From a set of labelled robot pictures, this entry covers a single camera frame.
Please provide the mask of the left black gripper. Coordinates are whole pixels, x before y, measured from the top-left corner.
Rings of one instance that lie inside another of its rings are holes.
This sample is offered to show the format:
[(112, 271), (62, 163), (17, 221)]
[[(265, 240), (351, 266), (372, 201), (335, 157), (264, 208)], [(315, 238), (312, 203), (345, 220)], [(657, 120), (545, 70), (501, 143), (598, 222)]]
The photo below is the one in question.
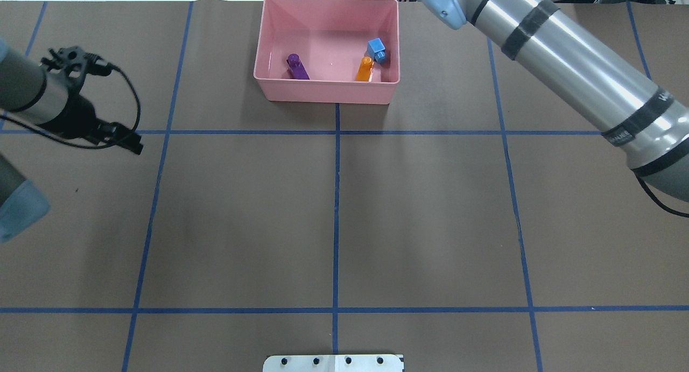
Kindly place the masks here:
[(67, 98), (65, 107), (51, 121), (51, 133), (67, 141), (83, 139), (91, 146), (116, 144), (136, 155), (144, 147), (141, 136), (132, 129), (98, 119), (93, 104), (78, 93)]

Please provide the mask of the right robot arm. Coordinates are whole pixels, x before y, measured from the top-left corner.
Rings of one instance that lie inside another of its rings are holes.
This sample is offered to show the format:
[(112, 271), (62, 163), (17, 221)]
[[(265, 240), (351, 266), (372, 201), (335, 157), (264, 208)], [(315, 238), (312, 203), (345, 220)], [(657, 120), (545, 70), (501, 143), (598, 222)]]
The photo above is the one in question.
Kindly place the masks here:
[(641, 181), (688, 198), (687, 107), (551, 0), (421, 0), (446, 26), (467, 23), (627, 155)]

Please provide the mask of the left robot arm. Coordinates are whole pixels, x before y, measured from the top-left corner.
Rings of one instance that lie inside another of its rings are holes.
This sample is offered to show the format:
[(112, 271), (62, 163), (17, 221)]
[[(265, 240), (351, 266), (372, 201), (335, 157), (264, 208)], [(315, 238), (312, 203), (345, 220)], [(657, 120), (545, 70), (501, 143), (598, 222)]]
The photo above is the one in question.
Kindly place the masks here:
[[(136, 155), (143, 145), (136, 132), (141, 117), (138, 94), (124, 77), (136, 104), (132, 127), (97, 117), (81, 89), (87, 75), (109, 76), (122, 70), (100, 55), (78, 46), (50, 49), (49, 58), (30, 61), (5, 40), (1, 43), (1, 107), (5, 120), (49, 141), (83, 150), (114, 146)], [(2, 243), (44, 217), (50, 204), (40, 189), (2, 157)]]

